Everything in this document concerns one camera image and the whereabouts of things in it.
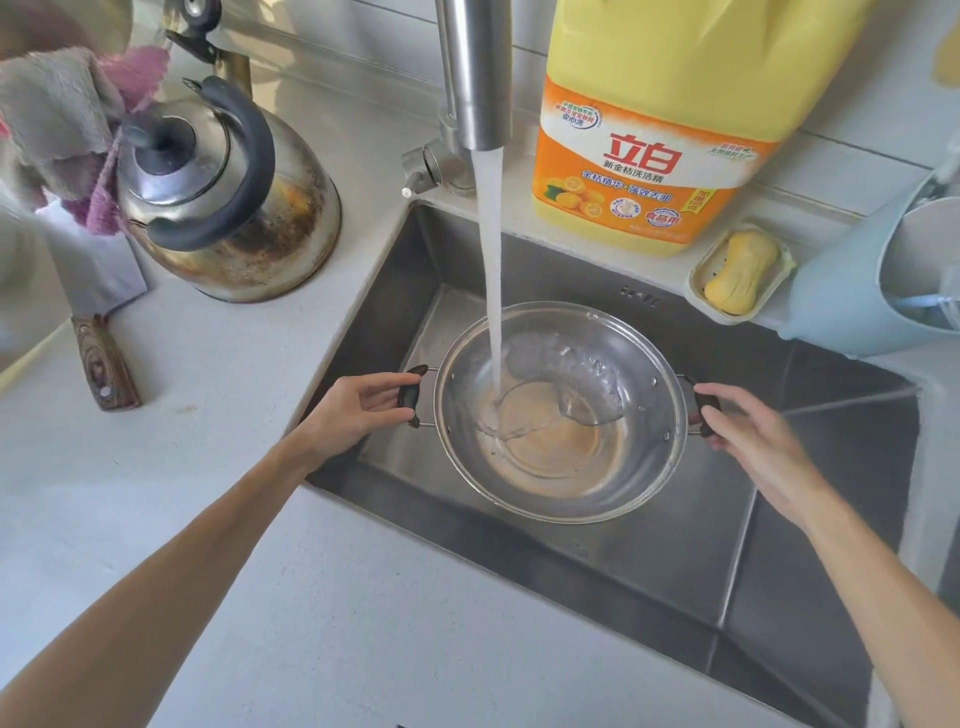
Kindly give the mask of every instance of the orange label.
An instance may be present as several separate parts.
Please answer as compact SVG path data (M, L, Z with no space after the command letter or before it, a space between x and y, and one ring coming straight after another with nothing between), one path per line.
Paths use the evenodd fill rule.
M606 228L691 243L777 146L670 124L547 77L534 195Z

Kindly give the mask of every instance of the dish soap bottle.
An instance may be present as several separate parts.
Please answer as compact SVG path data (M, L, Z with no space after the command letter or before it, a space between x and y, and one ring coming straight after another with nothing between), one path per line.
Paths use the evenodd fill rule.
M558 0L538 213L685 249L803 122L875 0Z

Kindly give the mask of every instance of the stainless steel sink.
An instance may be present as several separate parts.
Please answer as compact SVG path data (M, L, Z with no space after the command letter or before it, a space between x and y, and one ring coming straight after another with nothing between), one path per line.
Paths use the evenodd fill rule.
M439 364L484 317L483 294L476 224L413 206L314 403L339 376ZM899 544L919 431L909 382L759 326L718 326L678 296L510 235L503 296L593 306L645 334L677 371L748 387L787 413L827 477ZM425 383L421 414L432 405ZM498 509L428 429L377 433L308 479L802 722L864 723L870 663L813 550L702 442L649 503L593 525Z

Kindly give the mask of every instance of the left hand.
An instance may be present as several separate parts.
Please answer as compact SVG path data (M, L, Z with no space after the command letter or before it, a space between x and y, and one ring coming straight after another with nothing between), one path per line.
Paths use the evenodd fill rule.
M414 411L396 406L397 390L419 383L417 375L393 372L341 376L283 444L312 473L327 458L352 448L374 430L410 422Z

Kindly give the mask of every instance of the faucet spout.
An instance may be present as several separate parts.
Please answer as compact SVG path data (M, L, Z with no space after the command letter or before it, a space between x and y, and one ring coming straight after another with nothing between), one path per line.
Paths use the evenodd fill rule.
M477 152L506 146L512 132L510 0L437 0L437 20L457 139Z
M471 152L507 145L513 132L511 0L436 0L446 106L440 136L403 155L403 196L440 184L473 191Z

